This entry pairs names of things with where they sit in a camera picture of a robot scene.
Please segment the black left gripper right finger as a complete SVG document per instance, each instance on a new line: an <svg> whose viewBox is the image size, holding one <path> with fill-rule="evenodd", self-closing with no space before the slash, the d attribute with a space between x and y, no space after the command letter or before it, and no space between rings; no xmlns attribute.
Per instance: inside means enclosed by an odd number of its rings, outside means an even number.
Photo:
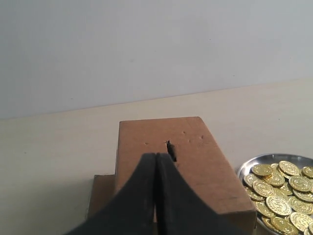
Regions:
<svg viewBox="0 0 313 235"><path fill-rule="evenodd" d="M155 205L159 235L245 235L189 187L170 155L156 155Z"/></svg>

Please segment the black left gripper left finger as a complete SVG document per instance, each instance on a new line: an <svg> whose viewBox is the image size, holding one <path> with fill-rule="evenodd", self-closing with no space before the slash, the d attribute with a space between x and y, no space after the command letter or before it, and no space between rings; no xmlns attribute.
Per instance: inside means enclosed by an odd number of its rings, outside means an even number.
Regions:
<svg viewBox="0 0 313 235"><path fill-rule="evenodd" d="M152 235L156 154L145 153L113 199L68 235Z"/></svg>

